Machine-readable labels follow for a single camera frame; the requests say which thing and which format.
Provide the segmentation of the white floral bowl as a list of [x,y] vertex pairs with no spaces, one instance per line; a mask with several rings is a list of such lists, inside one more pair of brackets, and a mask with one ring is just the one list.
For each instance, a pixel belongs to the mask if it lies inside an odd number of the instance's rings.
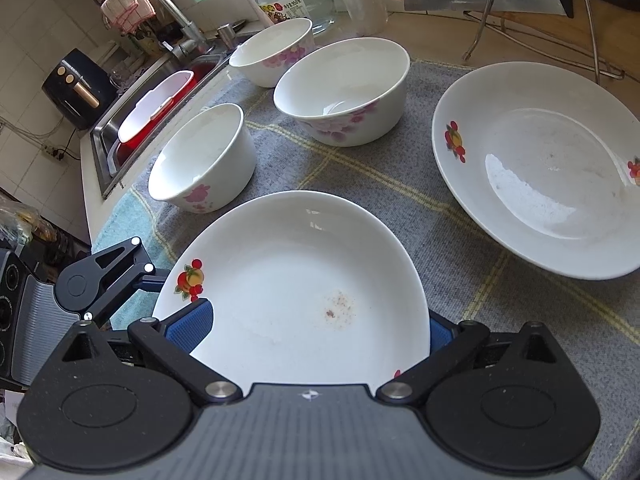
[[194,214],[209,214],[238,197],[257,165],[242,108],[234,103],[203,110],[164,146],[149,176],[153,200]]
[[273,91],[273,104],[323,144],[368,144],[404,114],[410,67],[408,52],[392,40],[337,41],[291,67]]
[[235,49],[229,65],[256,86],[269,89],[315,48],[312,21],[292,18],[246,40]]

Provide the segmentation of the large white fruit plate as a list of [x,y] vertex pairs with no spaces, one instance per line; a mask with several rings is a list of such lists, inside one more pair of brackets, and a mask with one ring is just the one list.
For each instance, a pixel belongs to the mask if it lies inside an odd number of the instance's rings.
[[639,267],[639,121],[564,68],[472,70],[439,99],[435,160],[466,213],[556,274],[603,281]]

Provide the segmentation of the steel kitchen faucet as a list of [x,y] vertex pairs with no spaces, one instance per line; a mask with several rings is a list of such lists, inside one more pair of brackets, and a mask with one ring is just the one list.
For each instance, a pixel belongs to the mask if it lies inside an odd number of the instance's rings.
[[172,0],[156,0],[180,26],[183,40],[172,46],[162,44],[175,58],[194,58],[210,50],[209,44],[198,26],[191,21]]

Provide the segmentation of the grey checked dish mat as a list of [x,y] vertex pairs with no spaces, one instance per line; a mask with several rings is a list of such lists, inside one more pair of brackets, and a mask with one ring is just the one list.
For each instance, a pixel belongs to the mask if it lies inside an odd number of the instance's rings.
[[460,321],[476,318],[510,332],[546,323],[585,379],[602,426],[588,458],[600,479],[639,473],[639,278],[603,282],[562,278],[510,255],[472,221],[446,188],[431,148],[436,101],[458,71],[416,62],[399,127],[362,148],[310,140],[281,118],[271,94],[230,76],[178,115],[235,102],[247,112],[257,155],[244,200],[294,188],[332,193],[375,214],[399,238],[420,275],[428,306]]

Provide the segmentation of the stainless steel sink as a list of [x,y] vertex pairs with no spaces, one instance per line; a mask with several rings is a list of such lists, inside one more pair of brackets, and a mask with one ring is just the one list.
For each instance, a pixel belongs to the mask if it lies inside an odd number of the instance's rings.
[[160,125],[228,64],[230,52],[213,48],[181,63],[167,53],[134,78],[89,131],[96,180],[107,197],[160,132]]

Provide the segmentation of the black air fryer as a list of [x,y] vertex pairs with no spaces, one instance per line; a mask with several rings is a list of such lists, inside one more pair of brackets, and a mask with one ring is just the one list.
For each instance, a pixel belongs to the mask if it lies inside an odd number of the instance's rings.
[[91,129],[117,100],[110,75],[78,49],[55,65],[41,90],[78,130]]

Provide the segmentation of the white plastic strainer basket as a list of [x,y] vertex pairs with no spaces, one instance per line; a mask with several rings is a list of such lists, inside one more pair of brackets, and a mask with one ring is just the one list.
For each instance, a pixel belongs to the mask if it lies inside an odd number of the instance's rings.
[[194,87],[192,70],[179,70],[149,91],[125,118],[118,130],[118,140],[136,148],[160,120]]

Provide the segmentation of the red plastic basin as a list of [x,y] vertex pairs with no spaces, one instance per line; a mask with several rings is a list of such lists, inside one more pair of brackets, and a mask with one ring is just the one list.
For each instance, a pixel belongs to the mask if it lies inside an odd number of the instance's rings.
[[152,82],[141,96],[125,105],[110,121],[115,127],[115,141],[108,149],[107,162],[120,167],[151,132],[219,62],[216,58],[178,70],[160,82]]

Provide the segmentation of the pink checked dish cloth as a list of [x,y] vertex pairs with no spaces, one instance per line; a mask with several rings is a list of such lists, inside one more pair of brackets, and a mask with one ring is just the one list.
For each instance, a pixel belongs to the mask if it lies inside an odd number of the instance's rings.
[[156,17],[150,0],[104,0],[101,11],[112,26],[125,34],[134,32],[142,22]]

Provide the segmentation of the sink soap dispenser pump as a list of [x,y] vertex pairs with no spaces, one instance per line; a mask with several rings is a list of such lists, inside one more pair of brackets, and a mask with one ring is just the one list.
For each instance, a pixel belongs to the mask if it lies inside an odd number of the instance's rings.
[[228,50],[234,50],[238,42],[236,41],[236,33],[231,24],[224,24],[217,28],[218,39],[227,47]]

